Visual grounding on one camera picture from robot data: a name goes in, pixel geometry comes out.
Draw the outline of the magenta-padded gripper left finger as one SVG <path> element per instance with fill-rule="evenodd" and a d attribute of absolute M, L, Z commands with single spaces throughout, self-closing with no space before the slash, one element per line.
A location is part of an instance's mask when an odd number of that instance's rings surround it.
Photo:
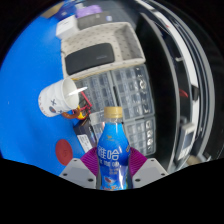
<path fill-rule="evenodd" d="M 96 189 L 98 174 L 97 148 L 94 147 L 80 159 L 73 158 L 61 172 L 60 177 L 78 186 Z"/>

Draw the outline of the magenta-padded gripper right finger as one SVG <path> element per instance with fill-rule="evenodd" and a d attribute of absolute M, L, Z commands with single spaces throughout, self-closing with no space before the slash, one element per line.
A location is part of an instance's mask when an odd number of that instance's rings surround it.
<path fill-rule="evenodd" d="M 147 159 L 138 150 L 131 148 L 128 164 L 128 186 L 141 188 L 168 175 L 155 158 Z"/>

